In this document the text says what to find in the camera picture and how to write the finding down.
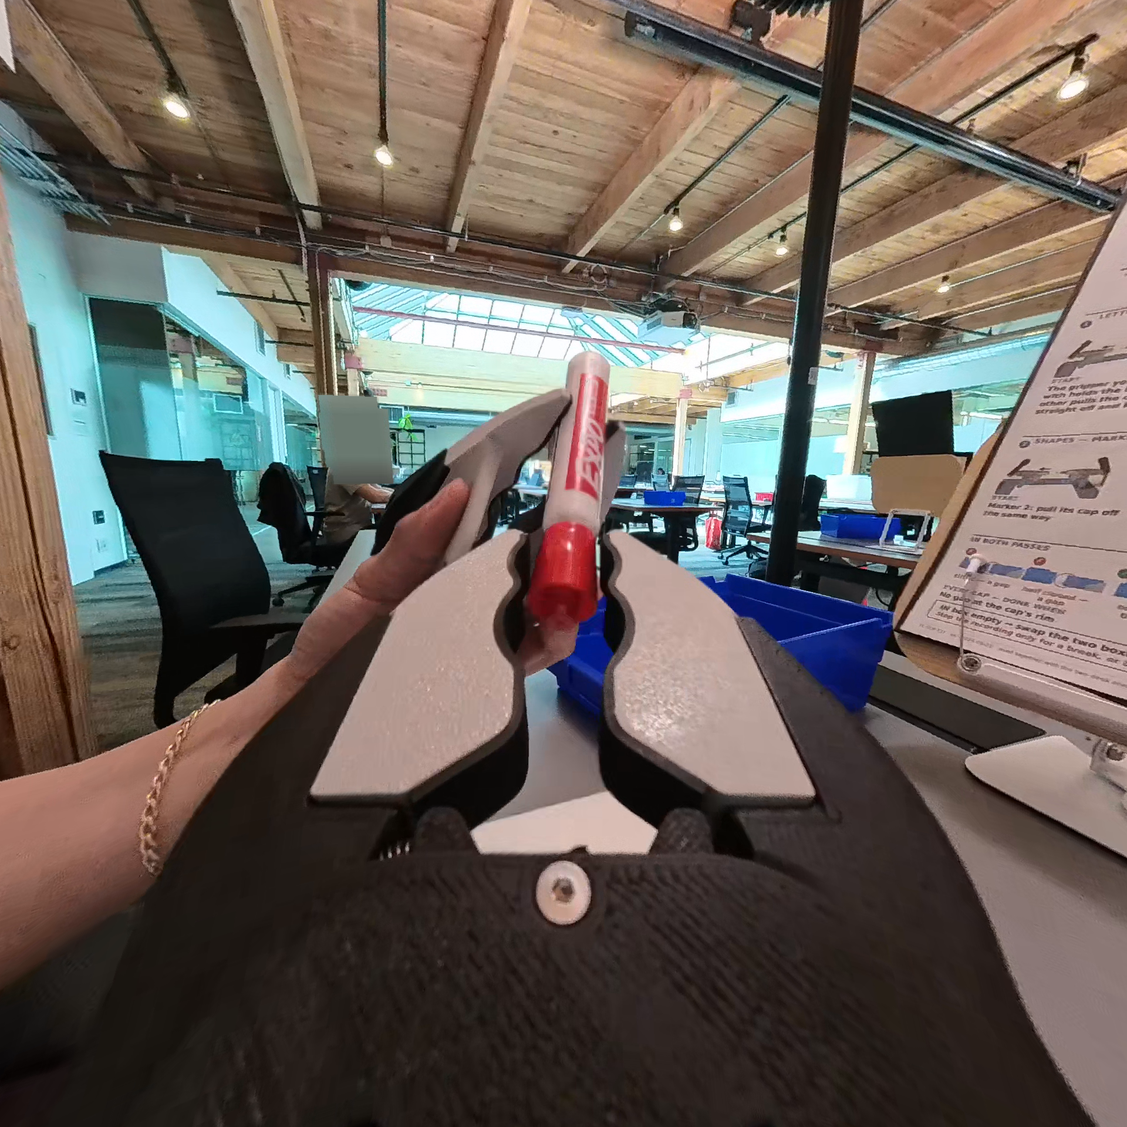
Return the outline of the black computer monitor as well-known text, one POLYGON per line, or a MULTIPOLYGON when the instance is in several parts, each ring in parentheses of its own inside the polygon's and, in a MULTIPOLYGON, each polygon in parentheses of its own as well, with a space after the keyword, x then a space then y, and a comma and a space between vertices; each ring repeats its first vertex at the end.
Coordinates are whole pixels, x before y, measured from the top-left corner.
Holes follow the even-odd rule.
POLYGON ((954 394, 950 389, 869 405, 879 457, 954 453, 954 394))

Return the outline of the wooden post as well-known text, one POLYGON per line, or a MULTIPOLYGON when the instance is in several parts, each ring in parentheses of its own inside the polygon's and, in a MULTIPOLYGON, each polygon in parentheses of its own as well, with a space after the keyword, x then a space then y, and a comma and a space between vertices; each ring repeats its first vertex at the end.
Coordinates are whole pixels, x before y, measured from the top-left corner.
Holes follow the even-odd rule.
POLYGON ((1 776, 94 753, 62 512, 1 198, 1 776))

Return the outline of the white clipboard stand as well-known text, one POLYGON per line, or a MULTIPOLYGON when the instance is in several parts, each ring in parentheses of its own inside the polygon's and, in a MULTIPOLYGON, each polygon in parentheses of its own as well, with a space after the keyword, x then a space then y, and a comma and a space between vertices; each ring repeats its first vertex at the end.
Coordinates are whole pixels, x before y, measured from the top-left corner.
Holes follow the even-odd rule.
POLYGON ((1040 712, 1089 739, 1044 735, 974 755, 967 771, 993 790, 1126 855, 1126 708, 1104 696, 966 653, 958 668, 978 692, 1040 712))

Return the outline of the ceiling projector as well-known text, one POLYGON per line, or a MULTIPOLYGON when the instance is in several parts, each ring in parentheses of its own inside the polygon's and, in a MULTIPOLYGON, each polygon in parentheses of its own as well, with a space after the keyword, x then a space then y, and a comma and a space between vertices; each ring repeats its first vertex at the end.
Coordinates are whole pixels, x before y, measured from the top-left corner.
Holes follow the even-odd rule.
POLYGON ((681 300, 656 300, 638 323, 640 342, 649 347, 683 347, 700 331, 698 315, 681 300))

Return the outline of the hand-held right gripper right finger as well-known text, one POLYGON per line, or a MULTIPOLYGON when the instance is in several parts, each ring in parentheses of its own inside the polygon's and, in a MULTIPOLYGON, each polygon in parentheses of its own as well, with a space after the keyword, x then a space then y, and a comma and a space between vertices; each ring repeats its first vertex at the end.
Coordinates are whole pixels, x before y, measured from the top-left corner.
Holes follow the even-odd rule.
POLYGON ((612 652, 602 717, 613 739, 706 807, 812 804, 813 782, 738 614, 625 531, 602 547, 612 652))

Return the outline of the blue storage bin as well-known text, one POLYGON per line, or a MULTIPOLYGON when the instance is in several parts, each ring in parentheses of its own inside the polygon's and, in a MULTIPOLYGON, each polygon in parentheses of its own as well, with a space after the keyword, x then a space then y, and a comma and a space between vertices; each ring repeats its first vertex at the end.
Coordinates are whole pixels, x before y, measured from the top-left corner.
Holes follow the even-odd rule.
MULTIPOLYGON (((749 617, 828 689, 846 711, 868 701, 892 613, 864 603, 785 587, 743 575, 702 576, 739 617, 749 617)), ((610 647, 602 635, 606 601, 581 625, 573 653, 550 666, 558 690, 592 715, 601 711, 610 647)))

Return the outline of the red marker cap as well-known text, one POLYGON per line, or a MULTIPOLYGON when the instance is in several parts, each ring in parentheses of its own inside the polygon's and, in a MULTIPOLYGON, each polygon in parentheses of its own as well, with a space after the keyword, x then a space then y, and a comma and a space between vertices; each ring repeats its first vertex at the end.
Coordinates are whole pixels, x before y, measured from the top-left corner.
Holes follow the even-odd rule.
POLYGON ((528 613, 551 629, 570 629, 597 610, 598 598, 597 535, 573 520, 549 525, 530 575, 528 613))

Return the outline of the black metal pole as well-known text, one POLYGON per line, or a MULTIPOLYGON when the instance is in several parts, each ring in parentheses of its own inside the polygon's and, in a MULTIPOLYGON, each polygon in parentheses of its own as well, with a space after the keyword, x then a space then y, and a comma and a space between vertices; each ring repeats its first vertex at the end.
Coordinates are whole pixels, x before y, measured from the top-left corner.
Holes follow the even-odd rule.
POLYGON ((791 366, 781 427, 766 579, 790 586, 797 571, 797 539, 808 468, 822 321, 861 24, 863 1, 828 8, 826 52, 812 150, 808 217, 798 276, 791 366))

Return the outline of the black ceiling track rail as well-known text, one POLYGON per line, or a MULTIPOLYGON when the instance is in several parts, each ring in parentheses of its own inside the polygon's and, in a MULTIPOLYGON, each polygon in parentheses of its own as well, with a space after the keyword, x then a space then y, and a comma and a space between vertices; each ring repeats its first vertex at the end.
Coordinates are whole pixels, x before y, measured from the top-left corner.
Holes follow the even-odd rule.
MULTIPOLYGON (((758 84, 801 103, 816 105, 821 99, 822 73, 809 65, 652 2, 613 1, 612 6, 624 16, 626 37, 645 41, 668 57, 711 67, 740 83, 758 84)), ((1120 202, 1116 189, 1068 174, 865 88, 853 88, 849 120, 1056 201, 1096 213, 1112 213, 1120 202)))

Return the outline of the white whiteboard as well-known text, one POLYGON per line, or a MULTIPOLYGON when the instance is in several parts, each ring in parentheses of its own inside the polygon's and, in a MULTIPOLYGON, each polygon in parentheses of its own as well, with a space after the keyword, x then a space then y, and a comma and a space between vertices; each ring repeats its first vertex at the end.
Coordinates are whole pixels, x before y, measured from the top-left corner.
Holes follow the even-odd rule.
POLYGON ((645 854, 657 830, 601 791, 487 821, 471 834, 483 853, 645 854))

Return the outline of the person's left hand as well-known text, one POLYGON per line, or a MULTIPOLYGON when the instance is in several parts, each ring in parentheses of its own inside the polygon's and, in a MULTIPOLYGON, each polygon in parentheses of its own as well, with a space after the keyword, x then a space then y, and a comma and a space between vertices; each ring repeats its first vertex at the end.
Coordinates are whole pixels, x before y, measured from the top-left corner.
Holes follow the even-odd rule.
POLYGON ((435 499, 398 521, 388 544, 363 560, 311 613, 290 653, 235 696, 201 709, 176 736, 169 783, 189 772, 208 788, 244 745, 291 702, 343 646, 378 618, 388 617, 439 568, 469 500, 469 486, 452 480, 435 499))

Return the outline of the black office chair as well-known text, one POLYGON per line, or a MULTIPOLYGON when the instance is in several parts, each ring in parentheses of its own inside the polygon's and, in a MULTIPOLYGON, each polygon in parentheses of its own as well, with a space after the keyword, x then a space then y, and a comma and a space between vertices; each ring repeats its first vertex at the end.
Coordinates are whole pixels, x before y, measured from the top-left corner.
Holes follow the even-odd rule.
POLYGON ((268 570, 219 458, 153 460, 102 450, 114 503, 157 598, 161 652, 153 721, 228 658, 235 672, 206 700, 233 694, 283 653, 304 614, 272 606, 268 570))

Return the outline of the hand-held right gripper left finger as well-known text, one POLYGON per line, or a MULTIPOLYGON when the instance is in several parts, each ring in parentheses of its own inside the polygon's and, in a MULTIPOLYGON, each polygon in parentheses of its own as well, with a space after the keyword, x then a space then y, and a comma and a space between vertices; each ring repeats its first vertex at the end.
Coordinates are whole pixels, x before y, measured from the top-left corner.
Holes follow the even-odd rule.
POLYGON ((507 529, 390 614, 312 780, 330 804, 504 806, 528 767, 527 535, 507 529))

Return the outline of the red dry-erase marker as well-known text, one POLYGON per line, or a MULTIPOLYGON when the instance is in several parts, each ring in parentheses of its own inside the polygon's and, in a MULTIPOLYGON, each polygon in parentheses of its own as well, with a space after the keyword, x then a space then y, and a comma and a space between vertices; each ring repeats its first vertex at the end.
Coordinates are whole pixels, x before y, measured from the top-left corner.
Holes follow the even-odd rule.
POLYGON ((597 531, 601 523, 604 457, 610 403, 610 366, 585 350, 567 364, 570 406, 562 418, 542 527, 578 524, 597 531))

